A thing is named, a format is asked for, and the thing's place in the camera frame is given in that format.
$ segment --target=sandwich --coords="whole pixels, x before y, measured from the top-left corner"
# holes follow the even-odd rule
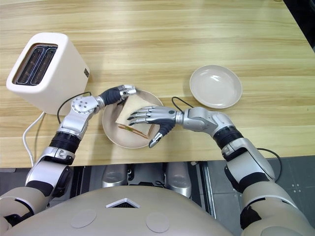
[[[127,120],[131,113],[147,106],[156,106],[156,104],[142,99],[138,94],[130,96],[125,102],[124,107],[116,120],[118,127],[148,139],[153,125],[144,123],[129,126],[128,124],[130,123],[130,120]]]

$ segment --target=wood grain surface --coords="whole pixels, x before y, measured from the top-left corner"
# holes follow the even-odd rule
[[[28,40],[39,32],[69,36],[91,69],[93,94],[134,84],[166,106],[189,90],[200,66],[233,70],[241,100],[227,113],[254,145],[280,156],[315,154],[315,54],[282,1],[274,0],[1,0],[0,167],[29,167],[24,130],[41,113],[5,87]],[[153,149],[124,149],[89,124],[74,165],[222,159],[206,134],[176,127]],[[58,128],[46,115],[27,140],[36,157]]]

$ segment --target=beige plate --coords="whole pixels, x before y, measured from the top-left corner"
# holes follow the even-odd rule
[[[240,79],[229,69],[206,65],[193,72],[190,91],[203,105],[211,108],[233,106],[242,96]]]
[[[140,90],[138,91],[138,95],[151,103],[163,106],[162,102],[150,92]],[[118,128],[115,121],[118,118],[122,109],[123,107],[117,106],[116,103],[106,106],[103,113],[103,129],[107,137],[114,144],[117,144],[123,148],[143,148],[147,146],[149,144],[149,141],[158,132],[159,125],[153,126],[148,139],[129,132],[125,129]]]

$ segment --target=black joint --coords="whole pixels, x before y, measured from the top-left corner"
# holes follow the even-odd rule
[[[239,138],[243,138],[243,135],[234,126],[224,127],[213,136],[213,139],[221,149]]]
[[[242,178],[240,180],[239,185],[240,185],[241,190],[243,192],[248,186],[250,186],[254,183],[263,182],[263,181],[265,181],[265,182],[269,181],[266,174],[262,173],[262,172],[254,172],[254,173],[251,173],[250,175]]]
[[[261,220],[261,217],[258,215],[258,213],[254,209],[252,209],[251,206],[247,206],[246,208],[242,210],[240,221],[241,221],[241,228],[243,230],[248,225],[258,220]]]
[[[121,99],[120,91],[118,88],[110,88],[99,96],[103,99],[105,106],[113,104]]]
[[[237,149],[235,152],[231,153],[230,155],[226,155],[225,153],[223,153],[223,158],[226,161],[230,161],[233,160],[235,157],[238,157],[239,155],[243,154],[244,152],[247,152],[247,149],[245,147],[241,147]]]
[[[236,179],[233,177],[233,175],[231,174],[230,170],[228,169],[227,166],[225,166],[224,168],[224,172],[225,172],[225,175],[226,177],[228,178],[228,180],[231,182],[232,184],[232,187],[240,192],[240,193],[243,193],[244,192],[244,189],[241,188],[240,184],[236,181]]]
[[[28,182],[26,187],[38,189],[44,194],[45,197],[49,196],[54,189],[51,184],[38,180],[32,180]]]
[[[72,169],[67,166],[63,170],[63,172],[62,172],[62,174],[61,174],[61,176],[57,182],[56,188],[52,194],[52,196],[54,198],[59,198],[59,197],[64,195],[64,193],[67,190],[67,187],[70,183],[71,177],[72,177]]]
[[[81,140],[73,135],[64,132],[57,132],[51,140],[50,147],[61,148],[75,153]]]

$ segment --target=robot finger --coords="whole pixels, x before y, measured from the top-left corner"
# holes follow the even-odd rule
[[[137,114],[137,113],[146,113],[146,112],[152,112],[152,110],[154,109],[154,107],[150,106],[150,107],[145,107],[145,108],[141,108],[139,110],[136,110],[134,113],[132,113],[131,115]]]
[[[149,113],[149,112],[141,112],[141,113],[136,113],[136,114],[130,115],[127,118],[127,120],[132,120],[135,118],[145,118],[145,117],[150,117],[150,116],[151,116],[151,113]]]
[[[129,123],[129,125],[132,126],[132,125],[134,125],[134,124],[144,124],[144,123],[147,124],[148,122],[147,122],[146,119],[147,119],[147,118],[134,119],[134,120],[132,120],[132,121]]]
[[[163,135],[160,132],[155,134],[155,136],[149,142],[149,148],[153,148],[161,140],[161,138],[163,138]]]

